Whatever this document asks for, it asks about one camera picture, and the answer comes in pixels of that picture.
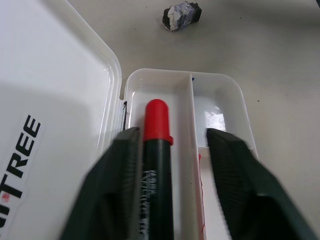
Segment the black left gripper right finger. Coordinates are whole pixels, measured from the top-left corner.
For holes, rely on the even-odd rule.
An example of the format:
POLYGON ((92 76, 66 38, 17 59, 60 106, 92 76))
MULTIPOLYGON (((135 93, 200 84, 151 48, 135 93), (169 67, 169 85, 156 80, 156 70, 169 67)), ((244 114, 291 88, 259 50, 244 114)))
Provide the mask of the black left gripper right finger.
POLYGON ((222 213, 233 240, 316 240, 277 178, 244 140, 206 130, 210 162, 222 213))

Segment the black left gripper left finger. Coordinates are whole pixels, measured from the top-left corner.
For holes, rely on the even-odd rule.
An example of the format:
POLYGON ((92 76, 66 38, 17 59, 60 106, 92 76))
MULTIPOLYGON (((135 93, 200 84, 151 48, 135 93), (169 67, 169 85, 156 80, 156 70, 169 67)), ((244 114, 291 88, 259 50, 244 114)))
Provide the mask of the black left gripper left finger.
POLYGON ((117 134, 86 175, 62 240, 126 240, 135 207, 140 129, 117 134))

